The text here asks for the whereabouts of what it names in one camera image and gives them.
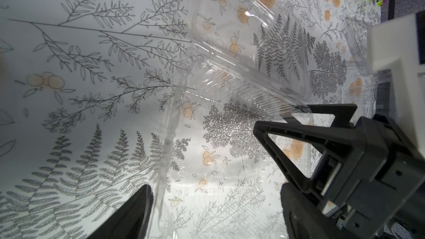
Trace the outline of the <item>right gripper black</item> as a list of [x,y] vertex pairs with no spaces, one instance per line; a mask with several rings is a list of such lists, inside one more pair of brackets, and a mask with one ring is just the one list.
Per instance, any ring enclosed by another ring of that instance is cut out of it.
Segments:
[[[345,228],[371,239],[395,220],[425,236],[425,160],[396,122],[386,116],[362,117],[352,127],[356,104],[307,105],[329,114],[329,127],[257,121],[253,134],[287,182],[282,202],[328,202],[352,211]],[[321,153],[312,174],[304,173],[305,148]]]

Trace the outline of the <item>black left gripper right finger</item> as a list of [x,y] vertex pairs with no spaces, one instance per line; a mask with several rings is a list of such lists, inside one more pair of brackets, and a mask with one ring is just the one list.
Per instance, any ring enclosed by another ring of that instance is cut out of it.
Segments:
[[356,239],[326,218],[293,184],[281,188],[283,217],[290,239]]

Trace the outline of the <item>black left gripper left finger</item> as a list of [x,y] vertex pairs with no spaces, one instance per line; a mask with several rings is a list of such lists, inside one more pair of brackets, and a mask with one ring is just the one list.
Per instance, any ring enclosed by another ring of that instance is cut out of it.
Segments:
[[148,184],[139,188],[89,239],[143,239],[146,237],[154,196]]

